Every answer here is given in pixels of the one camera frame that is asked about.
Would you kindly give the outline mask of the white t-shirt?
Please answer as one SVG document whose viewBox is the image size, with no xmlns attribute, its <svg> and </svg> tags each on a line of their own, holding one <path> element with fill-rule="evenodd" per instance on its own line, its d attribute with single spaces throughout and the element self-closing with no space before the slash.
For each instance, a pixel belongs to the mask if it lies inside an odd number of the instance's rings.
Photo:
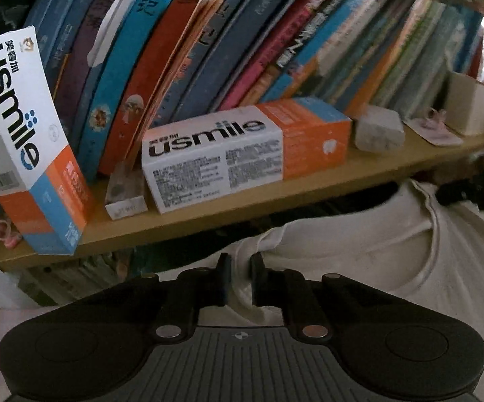
<svg viewBox="0 0 484 402">
<path fill-rule="evenodd" d="M 277 309 L 257 308 L 250 257 L 318 280 L 335 272 L 471 325 L 484 340 L 484 211 L 470 202 L 444 207 L 433 185 L 408 181 L 389 201 L 358 213 L 291 221 L 229 244 L 228 303 L 199 315 L 205 326 L 272 326 Z M 484 373 L 477 385 L 484 401 Z"/>
</svg>

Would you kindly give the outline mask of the pink scissors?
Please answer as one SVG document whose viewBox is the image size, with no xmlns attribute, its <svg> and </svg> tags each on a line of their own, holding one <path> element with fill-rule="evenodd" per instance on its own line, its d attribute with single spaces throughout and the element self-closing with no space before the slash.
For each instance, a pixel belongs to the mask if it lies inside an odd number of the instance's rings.
<svg viewBox="0 0 484 402">
<path fill-rule="evenodd" d="M 0 218 L 0 242 L 8 250 L 16 248 L 22 241 L 22 235 L 15 229 L 8 218 Z"/>
</svg>

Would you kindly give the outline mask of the small white clear box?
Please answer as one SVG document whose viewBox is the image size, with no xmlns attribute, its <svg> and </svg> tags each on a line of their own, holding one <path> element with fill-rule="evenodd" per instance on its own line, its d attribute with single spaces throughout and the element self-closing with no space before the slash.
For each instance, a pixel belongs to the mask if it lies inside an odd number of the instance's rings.
<svg viewBox="0 0 484 402">
<path fill-rule="evenodd" d="M 111 220 L 121 220 L 148 211 L 146 180 L 141 170 L 127 170 L 117 164 L 108 180 L 105 209 Z"/>
</svg>

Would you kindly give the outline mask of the wooden shelf board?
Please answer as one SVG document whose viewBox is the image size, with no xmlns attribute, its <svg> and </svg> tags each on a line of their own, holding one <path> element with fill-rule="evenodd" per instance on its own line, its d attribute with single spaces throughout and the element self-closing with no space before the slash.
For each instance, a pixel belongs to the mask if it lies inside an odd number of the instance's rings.
<svg viewBox="0 0 484 402">
<path fill-rule="evenodd" d="M 484 135 L 466 137 L 460 146 L 453 147 L 435 147 L 410 129 L 405 130 L 405 135 L 403 147 L 396 151 L 373 154 L 350 147 L 346 162 L 338 167 L 270 183 L 166 214 L 151 208 L 132 217 L 111 220 L 104 205 L 98 204 L 75 255 L 82 258 L 161 242 L 305 206 L 380 183 L 401 180 L 484 148 Z"/>
</svg>

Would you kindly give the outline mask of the upright usmile toothpaste box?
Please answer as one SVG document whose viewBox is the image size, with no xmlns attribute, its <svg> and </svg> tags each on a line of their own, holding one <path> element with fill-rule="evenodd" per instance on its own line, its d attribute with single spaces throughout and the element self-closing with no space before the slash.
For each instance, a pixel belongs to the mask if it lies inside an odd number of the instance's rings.
<svg viewBox="0 0 484 402">
<path fill-rule="evenodd" d="M 0 35 L 0 204 L 43 255 L 73 254 L 95 206 L 32 26 Z"/>
</svg>

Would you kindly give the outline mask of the lying usmile toothpaste box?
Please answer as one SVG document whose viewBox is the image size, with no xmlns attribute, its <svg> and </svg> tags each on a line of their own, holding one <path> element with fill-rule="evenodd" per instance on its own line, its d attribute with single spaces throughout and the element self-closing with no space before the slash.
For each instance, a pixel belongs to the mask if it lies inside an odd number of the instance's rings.
<svg viewBox="0 0 484 402">
<path fill-rule="evenodd" d="M 302 97 L 204 114 L 148 130 L 142 171 L 160 213 L 342 164 L 351 120 Z"/>
</svg>

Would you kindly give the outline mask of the white eraser block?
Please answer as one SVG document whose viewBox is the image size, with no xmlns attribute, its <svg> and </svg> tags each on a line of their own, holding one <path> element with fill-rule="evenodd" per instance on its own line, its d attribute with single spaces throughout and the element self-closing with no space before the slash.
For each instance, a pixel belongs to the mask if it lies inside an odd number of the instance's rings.
<svg viewBox="0 0 484 402">
<path fill-rule="evenodd" d="M 360 151 L 381 153 L 404 145 L 406 135 L 396 111 L 369 105 L 355 125 L 354 145 Z"/>
</svg>

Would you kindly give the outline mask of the cream square container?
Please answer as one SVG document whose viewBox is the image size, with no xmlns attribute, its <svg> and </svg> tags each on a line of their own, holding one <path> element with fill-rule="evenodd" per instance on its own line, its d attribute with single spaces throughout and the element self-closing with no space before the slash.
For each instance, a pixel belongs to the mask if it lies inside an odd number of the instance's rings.
<svg viewBox="0 0 484 402">
<path fill-rule="evenodd" d="M 466 74 L 450 74 L 444 109 L 451 130 L 464 136 L 484 134 L 483 83 Z"/>
</svg>

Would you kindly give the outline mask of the row of books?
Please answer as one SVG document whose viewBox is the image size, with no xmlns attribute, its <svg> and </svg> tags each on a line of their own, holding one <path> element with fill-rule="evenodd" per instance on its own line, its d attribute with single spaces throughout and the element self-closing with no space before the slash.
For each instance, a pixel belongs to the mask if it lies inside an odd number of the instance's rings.
<svg viewBox="0 0 484 402">
<path fill-rule="evenodd" d="M 403 120 L 468 70 L 483 0 L 33 0 L 49 92 L 88 180 L 131 166 L 147 130 L 316 96 Z"/>
</svg>

